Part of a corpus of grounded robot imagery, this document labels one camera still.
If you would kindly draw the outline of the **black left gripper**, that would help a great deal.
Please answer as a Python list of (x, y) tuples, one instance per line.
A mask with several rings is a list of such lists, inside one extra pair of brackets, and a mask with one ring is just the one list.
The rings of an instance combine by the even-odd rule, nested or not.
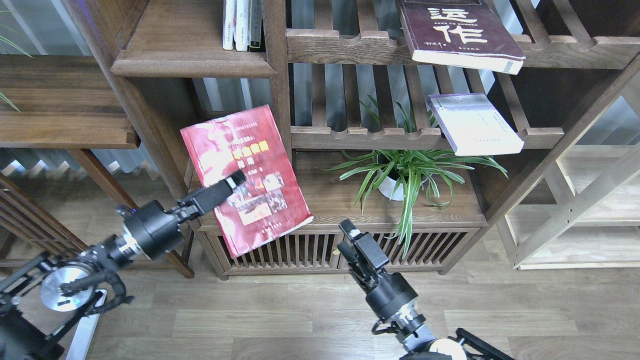
[(230, 197), (233, 190), (246, 180), (247, 177), (242, 170), (234, 171), (225, 178), (225, 181), (210, 187), (201, 187), (178, 200), (176, 207), (173, 208), (173, 215), (177, 216), (179, 222), (206, 215)]

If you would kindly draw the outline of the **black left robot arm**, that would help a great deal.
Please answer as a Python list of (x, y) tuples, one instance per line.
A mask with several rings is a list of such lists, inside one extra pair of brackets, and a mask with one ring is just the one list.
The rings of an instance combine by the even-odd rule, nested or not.
[[(44, 251), (1, 281), (1, 358), (57, 360), (64, 353), (60, 340), (80, 319), (129, 304), (118, 272), (138, 256), (157, 260), (182, 241), (179, 226), (212, 212), (246, 182), (238, 170), (212, 186), (202, 187), (166, 210), (157, 200), (137, 209), (118, 208), (124, 219), (121, 235), (111, 235), (71, 259), (50, 258)], [(18, 309), (31, 285), (39, 286), (42, 303), (57, 312), (71, 312), (61, 326), (43, 333)]]

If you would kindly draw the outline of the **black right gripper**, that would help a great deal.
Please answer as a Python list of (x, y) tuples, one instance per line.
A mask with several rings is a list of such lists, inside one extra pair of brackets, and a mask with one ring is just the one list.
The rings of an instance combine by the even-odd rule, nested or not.
[(338, 227), (350, 241), (350, 244), (342, 241), (337, 246), (349, 266), (350, 275), (364, 292), (372, 292), (380, 276), (386, 273), (385, 266), (389, 258), (373, 236), (361, 233), (349, 218), (341, 221)]

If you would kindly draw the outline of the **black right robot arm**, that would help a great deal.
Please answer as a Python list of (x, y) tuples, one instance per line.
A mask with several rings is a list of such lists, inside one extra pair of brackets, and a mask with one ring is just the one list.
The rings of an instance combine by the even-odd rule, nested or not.
[(349, 241), (337, 248), (349, 265), (349, 272), (365, 292), (366, 303), (377, 316), (373, 335), (394, 334), (407, 351), (403, 360), (510, 360), (508, 354), (463, 328), (456, 337), (438, 338), (416, 312), (418, 294), (399, 272), (389, 273), (390, 259), (369, 232), (361, 232), (350, 219), (339, 228)]

